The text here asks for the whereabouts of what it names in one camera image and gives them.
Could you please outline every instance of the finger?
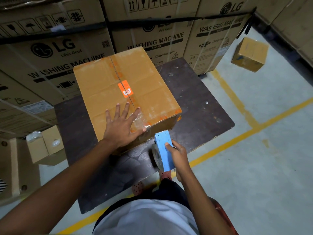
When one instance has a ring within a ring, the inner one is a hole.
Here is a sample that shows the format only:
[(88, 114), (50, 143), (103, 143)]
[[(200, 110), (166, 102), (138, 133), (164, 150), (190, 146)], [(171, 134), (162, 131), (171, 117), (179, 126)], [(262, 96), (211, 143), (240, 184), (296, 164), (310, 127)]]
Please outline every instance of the finger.
[(173, 144), (174, 147), (176, 147), (178, 150), (183, 149), (183, 146), (180, 145), (178, 142), (174, 141), (173, 139), (172, 139), (172, 144)]
[(129, 102), (126, 102), (126, 105), (125, 105), (125, 108), (122, 112), (121, 118), (126, 119), (128, 111), (129, 111)]
[(132, 141), (134, 141), (137, 137), (139, 137), (140, 135), (142, 135), (145, 131), (147, 131), (147, 129), (146, 129), (146, 128), (143, 128), (143, 129), (137, 130), (137, 131), (134, 132), (134, 133), (131, 133), (131, 139), (132, 139)]
[(128, 118), (129, 122), (132, 123), (140, 113), (140, 107), (138, 107), (134, 113), (131, 114), (131, 116)]
[(107, 123), (111, 122), (110, 111), (108, 109), (105, 110), (105, 118)]
[(173, 148), (168, 142), (165, 143), (165, 148), (173, 154), (175, 151), (177, 151), (175, 148)]
[(120, 109), (120, 104), (117, 103), (116, 108), (115, 108), (115, 115), (114, 115), (114, 119), (115, 119), (115, 120), (118, 119), (119, 116), (120, 116), (120, 111), (119, 111), (119, 109)]

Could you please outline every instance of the orange sticker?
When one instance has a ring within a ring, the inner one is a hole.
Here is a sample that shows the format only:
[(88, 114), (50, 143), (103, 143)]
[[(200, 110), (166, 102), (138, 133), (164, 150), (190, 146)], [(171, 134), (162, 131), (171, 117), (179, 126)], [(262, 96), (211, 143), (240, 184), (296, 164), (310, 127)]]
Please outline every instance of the orange sticker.
[(122, 83), (119, 83), (118, 87), (125, 98), (127, 98), (129, 95), (134, 94), (126, 80), (122, 81)]

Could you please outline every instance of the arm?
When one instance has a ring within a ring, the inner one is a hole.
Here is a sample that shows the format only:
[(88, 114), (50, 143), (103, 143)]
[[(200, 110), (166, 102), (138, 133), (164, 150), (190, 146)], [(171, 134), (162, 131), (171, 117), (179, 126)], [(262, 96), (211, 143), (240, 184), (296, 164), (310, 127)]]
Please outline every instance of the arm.
[(191, 170), (186, 149), (174, 140), (172, 143), (176, 148), (171, 147), (168, 143), (165, 144), (165, 147), (172, 154), (177, 170), (177, 179), (184, 187), (199, 233), (201, 235), (233, 235)]
[(120, 116), (117, 104), (111, 120), (106, 110), (106, 129), (101, 140), (87, 155), (66, 168), (0, 220), (0, 234), (48, 234), (78, 198), (85, 183), (118, 147), (135, 140), (146, 129), (130, 132), (140, 109), (128, 118), (129, 102)]

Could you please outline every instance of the hand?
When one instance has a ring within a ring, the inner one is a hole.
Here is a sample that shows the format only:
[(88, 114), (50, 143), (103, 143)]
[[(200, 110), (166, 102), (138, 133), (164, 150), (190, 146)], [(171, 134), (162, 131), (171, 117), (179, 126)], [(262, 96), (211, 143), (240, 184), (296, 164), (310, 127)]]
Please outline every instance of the hand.
[(131, 133), (131, 124), (138, 116), (140, 107), (138, 107), (135, 112), (128, 119), (126, 119), (128, 111), (129, 102), (126, 103), (122, 115), (120, 115), (120, 104), (116, 105), (115, 116), (113, 120), (111, 120), (109, 110), (105, 111), (106, 128), (103, 140), (113, 143), (115, 148), (126, 146), (147, 130), (146, 128), (143, 128), (137, 130), (134, 133)]
[(187, 158), (186, 149), (178, 142), (172, 139), (174, 147), (170, 146), (168, 142), (165, 143), (166, 149), (172, 154), (173, 162), (176, 167), (177, 179), (182, 182), (183, 176), (189, 172), (192, 172)]

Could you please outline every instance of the blue tape dispenser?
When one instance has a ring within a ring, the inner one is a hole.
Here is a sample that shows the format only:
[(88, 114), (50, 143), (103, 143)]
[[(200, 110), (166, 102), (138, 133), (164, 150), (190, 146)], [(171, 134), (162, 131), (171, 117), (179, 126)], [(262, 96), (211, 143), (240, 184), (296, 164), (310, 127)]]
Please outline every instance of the blue tape dispenser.
[(165, 148), (165, 143), (168, 142), (173, 147), (170, 133), (168, 130), (156, 133), (154, 135), (155, 144), (152, 146), (152, 154), (154, 160), (160, 170), (170, 171), (175, 168), (172, 155)]

